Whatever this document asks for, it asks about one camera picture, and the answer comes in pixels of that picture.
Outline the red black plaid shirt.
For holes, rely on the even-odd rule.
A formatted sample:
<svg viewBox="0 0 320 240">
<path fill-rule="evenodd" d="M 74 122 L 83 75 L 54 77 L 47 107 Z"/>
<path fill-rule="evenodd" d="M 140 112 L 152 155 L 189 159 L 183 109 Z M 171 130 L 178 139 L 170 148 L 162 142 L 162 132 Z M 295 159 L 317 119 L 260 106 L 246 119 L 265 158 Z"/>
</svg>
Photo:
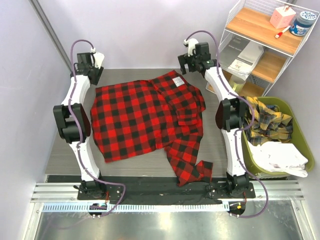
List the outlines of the red black plaid shirt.
<svg viewBox="0 0 320 240">
<path fill-rule="evenodd" d="M 163 149 L 179 186 L 210 182 L 213 164 L 198 160 L 205 109 L 201 91 L 176 71 L 98 87 L 93 140 L 106 163 Z"/>
</svg>

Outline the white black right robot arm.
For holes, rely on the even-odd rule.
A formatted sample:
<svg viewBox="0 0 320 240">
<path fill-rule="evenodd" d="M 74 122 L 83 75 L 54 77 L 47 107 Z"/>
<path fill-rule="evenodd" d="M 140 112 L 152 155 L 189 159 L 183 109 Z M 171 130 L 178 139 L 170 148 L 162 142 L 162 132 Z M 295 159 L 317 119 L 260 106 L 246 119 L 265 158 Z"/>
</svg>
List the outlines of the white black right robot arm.
<svg viewBox="0 0 320 240">
<path fill-rule="evenodd" d="M 241 196 L 249 188 L 249 176 L 244 167 L 242 148 L 242 126 L 247 110 L 247 104 L 239 99 L 239 95 L 232 90 L 223 75 L 222 68 L 216 59 L 211 58 L 209 44 L 199 43 L 191 38 L 184 40 L 187 53 L 178 56 L 180 69 L 186 73 L 199 72 L 213 87 L 219 100 L 215 115 L 217 127 L 221 130 L 227 154 L 226 193 L 233 198 Z"/>
</svg>

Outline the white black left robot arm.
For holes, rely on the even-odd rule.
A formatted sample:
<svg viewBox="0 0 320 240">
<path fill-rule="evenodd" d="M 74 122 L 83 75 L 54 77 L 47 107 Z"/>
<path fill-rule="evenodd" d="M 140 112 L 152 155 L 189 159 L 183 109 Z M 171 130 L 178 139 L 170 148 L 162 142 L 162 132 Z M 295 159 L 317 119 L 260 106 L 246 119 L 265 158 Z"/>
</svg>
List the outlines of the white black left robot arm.
<svg viewBox="0 0 320 240">
<path fill-rule="evenodd" d="M 61 104 L 53 107 L 53 115 L 59 136 L 66 141 L 76 157 L 81 172 L 81 181 L 75 185 L 78 199 L 102 199 L 107 192 L 101 183 L 101 172 L 97 167 L 90 144 L 91 124 L 83 104 L 92 85 L 97 85 L 103 72 L 105 56 L 95 51 L 78 53 L 70 74 L 70 87 Z"/>
</svg>

